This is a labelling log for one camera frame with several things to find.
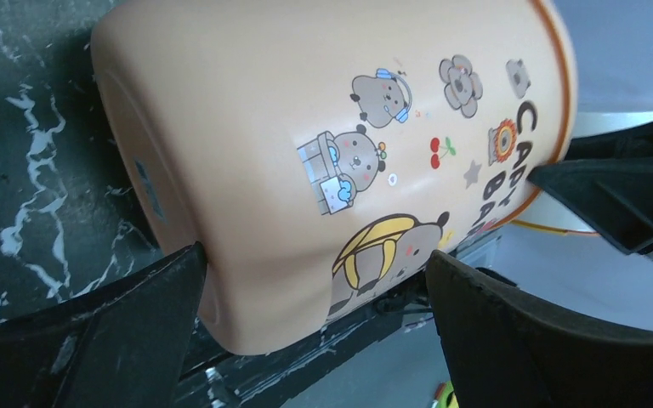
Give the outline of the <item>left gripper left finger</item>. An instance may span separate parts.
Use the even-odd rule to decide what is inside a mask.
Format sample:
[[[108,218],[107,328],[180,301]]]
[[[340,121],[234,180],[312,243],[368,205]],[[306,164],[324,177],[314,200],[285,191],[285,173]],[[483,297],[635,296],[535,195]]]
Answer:
[[[0,324],[0,407],[169,407],[207,273],[195,243]]]

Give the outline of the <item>orange bucket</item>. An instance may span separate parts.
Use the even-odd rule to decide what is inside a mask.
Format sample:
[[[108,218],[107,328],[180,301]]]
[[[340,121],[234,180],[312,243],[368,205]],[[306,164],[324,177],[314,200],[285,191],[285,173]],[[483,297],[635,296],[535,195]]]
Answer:
[[[204,246],[198,315],[233,354],[516,218],[576,115],[552,1],[125,1],[89,45],[150,228]]]

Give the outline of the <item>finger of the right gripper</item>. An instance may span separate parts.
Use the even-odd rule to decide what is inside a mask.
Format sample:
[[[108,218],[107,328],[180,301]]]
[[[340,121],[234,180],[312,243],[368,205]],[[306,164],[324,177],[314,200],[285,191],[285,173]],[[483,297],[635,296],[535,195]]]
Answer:
[[[528,179],[621,252],[653,260],[653,122],[573,139]]]

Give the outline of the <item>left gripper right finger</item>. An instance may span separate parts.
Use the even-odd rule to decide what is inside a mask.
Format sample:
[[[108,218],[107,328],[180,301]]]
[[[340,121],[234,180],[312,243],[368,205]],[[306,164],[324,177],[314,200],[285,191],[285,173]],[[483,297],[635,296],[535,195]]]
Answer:
[[[425,278],[461,407],[653,407],[653,331],[550,303],[440,251]]]

